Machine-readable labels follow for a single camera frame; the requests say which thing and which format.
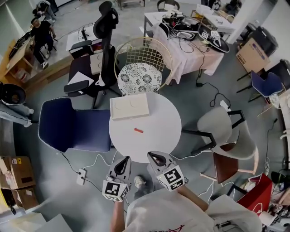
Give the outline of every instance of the white wire chair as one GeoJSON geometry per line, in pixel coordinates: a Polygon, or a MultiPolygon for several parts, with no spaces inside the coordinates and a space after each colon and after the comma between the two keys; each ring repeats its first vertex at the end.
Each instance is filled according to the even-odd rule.
{"type": "Polygon", "coordinates": [[[139,37],[120,46],[115,55],[114,65],[114,72],[117,79],[116,66],[118,65],[118,59],[124,59],[124,57],[121,58],[121,56],[126,56],[126,63],[124,66],[131,63],[146,63],[154,66],[160,71],[162,77],[166,77],[168,73],[168,71],[164,72],[164,67],[166,66],[170,70],[170,73],[166,77],[165,82],[161,84],[160,88],[165,84],[169,84],[167,82],[170,81],[172,73],[172,57],[169,50],[160,41],[149,37],[139,37]]]}

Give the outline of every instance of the electrical outlet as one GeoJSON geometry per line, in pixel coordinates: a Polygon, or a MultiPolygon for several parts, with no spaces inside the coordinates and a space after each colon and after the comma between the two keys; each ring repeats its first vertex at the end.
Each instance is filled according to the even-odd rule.
{"type": "Polygon", "coordinates": [[[84,170],[84,169],[79,169],[79,172],[81,174],[77,175],[77,184],[83,185],[85,183],[85,178],[86,178],[87,171],[84,170]]]}

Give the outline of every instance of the navy upholstered chair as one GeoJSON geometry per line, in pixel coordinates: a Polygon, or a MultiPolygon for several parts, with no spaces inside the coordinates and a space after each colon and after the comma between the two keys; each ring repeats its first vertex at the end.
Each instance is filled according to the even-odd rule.
{"type": "Polygon", "coordinates": [[[245,76],[247,76],[248,74],[251,74],[251,84],[249,86],[237,91],[237,93],[239,93],[239,92],[242,92],[246,89],[250,89],[253,87],[254,89],[256,89],[259,92],[258,96],[250,99],[248,102],[251,102],[251,101],[253,101],[261,96],[269,97],[269,96],[271,96],[275,93],[279,93],[283,90],[283,84],[282,84],[280,77],[272,72],[268,73],[268,75],[266,76],[266,79],[263,79],[254,71],[251,71],[251,72],[248,72],[246,75],[240,77],[238,79],[238,81],[241,80],[242,78],[244,78],[245,76]]]}
{"type": "Polygon", "coordinates": [[[74,110],[69,97],[43,103],[39,119],[39,138],[59,152],[68,148],[108,152],[109,110],[74,110]]]}

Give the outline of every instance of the shoe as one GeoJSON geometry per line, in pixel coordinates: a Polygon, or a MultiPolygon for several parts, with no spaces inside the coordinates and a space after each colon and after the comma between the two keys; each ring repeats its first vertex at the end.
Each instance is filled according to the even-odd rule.
{"type": "Polygon", "coordinates": [[[134,183],[135,183],[135,186],[137,188],[139,188],[140,185],[146,184],[146,182],[144,181],[144,179],[142,177],[140,177],[140,176],[135,176],[134,183]]]}
{"type": "Polygon", "coordinates": [[[50,57],[51,52],[47,51],[45,58],[48,59],[50,57]]]}
{"type": "Polygon", "coordinates": [[[42,69],[46,69],[46,68],[48,67],[48,63],[44,61],[44,62],[41,64],[41,66],[42,66],[42,69]]]}

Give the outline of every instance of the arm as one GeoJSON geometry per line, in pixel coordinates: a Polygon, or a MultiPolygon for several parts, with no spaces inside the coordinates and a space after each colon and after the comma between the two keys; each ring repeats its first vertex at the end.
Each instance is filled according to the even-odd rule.
{"type": "Polygon", "coordinates": [[[177,189],[177,192],[191,200],[194,204],[201,208],[204,212],[208,209],[208,204],[191,192],[185,185],[177,189]]]}
{"type": "Polygon", "coordinates": [[[54,32],[54,29],[52,26],[49,27],[49,30],[51,31],[51,33],[53,34],[53,37],[55,38],[56,37],[56,34],[54,32]]]}
{"type": "Polygon", "coordinates": [[[124,230],[124,202],[115,202],[113,218],[111,221],[111,232],[122,232],[124,230]]]}

